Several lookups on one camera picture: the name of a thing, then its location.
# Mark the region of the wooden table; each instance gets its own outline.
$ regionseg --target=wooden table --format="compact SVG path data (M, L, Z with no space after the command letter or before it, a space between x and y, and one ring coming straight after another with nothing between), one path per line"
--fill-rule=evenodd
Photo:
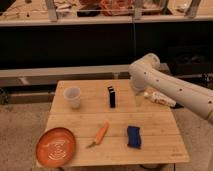
M63 98L64 89L70 86L81 89L80 109L72 109ZM116 108L109 107L108 86L116 91ZM101 145L86 149L106 121L110 127ZM128 125L141 128L141 149L127 146ZM76 153L67 166L189 161L170 108L154 104L141 95L135 96L129 80L60 81L46 131L55 127L68 128L76 137Z

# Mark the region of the table leg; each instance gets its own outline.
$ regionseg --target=table leg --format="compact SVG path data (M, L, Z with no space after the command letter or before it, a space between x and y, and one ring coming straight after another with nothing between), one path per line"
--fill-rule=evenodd
M62 167L57 167L58 171L64 171Z
M149 171L161 171L167 164L157 164L155 167L149 167L150 165L142 165L139 166L145 170Z

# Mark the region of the black box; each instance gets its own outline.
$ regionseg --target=black box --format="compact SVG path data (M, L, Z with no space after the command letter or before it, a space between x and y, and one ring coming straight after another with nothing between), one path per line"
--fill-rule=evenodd
M16 0L0 0L0 15L3 14Z
M167 64L173 75L213 73L213 45L169 47Z

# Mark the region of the toy carrot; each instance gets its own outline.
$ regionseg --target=toy carrot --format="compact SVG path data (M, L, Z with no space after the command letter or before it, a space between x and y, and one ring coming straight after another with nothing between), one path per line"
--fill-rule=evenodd
M104 138L104 135L106 134L108 128L109 128L109 123L106 122L104 124L104 126L96 134L95 139L93 140L93 142L90 145L88 145L86 148L90 148L90 147L93 147L95 145L99 145L101 143L102 139Z

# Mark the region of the bottle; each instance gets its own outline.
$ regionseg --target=bottle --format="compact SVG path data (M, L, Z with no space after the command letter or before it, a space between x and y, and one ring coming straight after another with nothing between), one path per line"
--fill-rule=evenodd
M148 92L144 92L144 97L148 98L151 102L165 106L175 107L176 105L176 102L173 99L158 91L154 91L151 95Z

